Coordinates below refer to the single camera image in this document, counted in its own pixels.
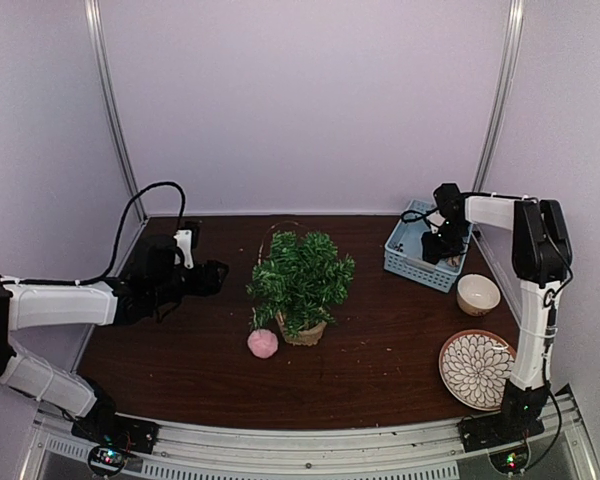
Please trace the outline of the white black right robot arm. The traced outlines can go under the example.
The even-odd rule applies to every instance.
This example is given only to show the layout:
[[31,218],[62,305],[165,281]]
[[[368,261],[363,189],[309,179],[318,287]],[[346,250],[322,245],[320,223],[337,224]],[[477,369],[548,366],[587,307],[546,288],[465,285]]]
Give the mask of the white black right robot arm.
[[462,192],[454,183],[434,190],[431,231],[423,236],[426,260],[459,249],[471,224],[512,235],[512,268],[521,290],[517,356],[505,382],[492,430],[499,440],[515,440],[535,422],[550,396],[551,357],[561,295],[573,280],[573,253],[563,210],[555,199]]

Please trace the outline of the small green christmas tree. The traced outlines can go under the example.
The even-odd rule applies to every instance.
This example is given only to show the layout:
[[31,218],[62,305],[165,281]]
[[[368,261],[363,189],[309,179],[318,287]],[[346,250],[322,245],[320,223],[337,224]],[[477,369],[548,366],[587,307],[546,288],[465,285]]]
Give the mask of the small green christmas tree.
[[334,324],[332,309],[348,299],[355,269],[354,258],[341,254],[324,232],[274,232],[246,286],[254,301],[251,324],[257,316],[266,328],[277,313],[293,333],[321,322]]

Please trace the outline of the burlap tree pot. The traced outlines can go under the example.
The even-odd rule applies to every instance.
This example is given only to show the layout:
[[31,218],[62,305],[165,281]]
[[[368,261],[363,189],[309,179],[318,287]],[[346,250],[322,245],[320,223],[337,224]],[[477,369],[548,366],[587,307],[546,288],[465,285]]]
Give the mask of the burlap tree pot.
[[281,313],[276,314],[276,322],[284,341],[292,346],[316,346],[323,337],[327,327],[326,322],[321,322],[316,326],[293,333],[286,323],[285,316]]

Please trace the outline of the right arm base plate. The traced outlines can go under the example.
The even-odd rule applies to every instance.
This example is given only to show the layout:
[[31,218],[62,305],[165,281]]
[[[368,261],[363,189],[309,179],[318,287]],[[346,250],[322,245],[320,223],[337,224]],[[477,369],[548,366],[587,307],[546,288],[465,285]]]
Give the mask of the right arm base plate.
[[540,419],[519,424],[506,421],[501,413],[465,417],[457,428],[466,453],[522,442],[545,431]]

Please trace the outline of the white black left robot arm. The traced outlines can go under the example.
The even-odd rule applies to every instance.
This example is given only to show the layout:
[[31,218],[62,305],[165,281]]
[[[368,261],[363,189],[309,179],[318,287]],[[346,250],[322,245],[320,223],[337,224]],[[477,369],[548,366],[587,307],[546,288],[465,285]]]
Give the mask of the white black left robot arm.
[[228,265],[200,263],[189,230],[141,241],[119,277],[89,280],[19,279],[0,275],[0,384],[84,419],[103,444],[117,442],[124,424],[106,394],[82,377],[18,346],[10,335],[59,325],[128,326],[161,320],[185,297],[220,292]]

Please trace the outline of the pink pompom ornament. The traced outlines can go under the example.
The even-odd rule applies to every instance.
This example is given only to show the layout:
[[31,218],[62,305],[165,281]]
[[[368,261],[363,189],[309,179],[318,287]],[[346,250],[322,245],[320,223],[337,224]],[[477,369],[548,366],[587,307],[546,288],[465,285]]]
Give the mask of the pink pompom ornament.
[[257,321],[257,316],[253,317],[246,343],[251,354],[258,359],[271,358],[279,348],[278,336],[270,329],[262,327]]

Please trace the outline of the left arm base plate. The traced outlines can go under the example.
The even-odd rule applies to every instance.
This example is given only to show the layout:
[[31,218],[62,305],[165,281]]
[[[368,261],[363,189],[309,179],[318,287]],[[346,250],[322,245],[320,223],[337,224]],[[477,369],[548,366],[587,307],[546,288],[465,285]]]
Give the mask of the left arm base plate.
[[111,412],[90,413],[73,421],[71,434],[131,453],[151,454],[159,433],[155,422]]

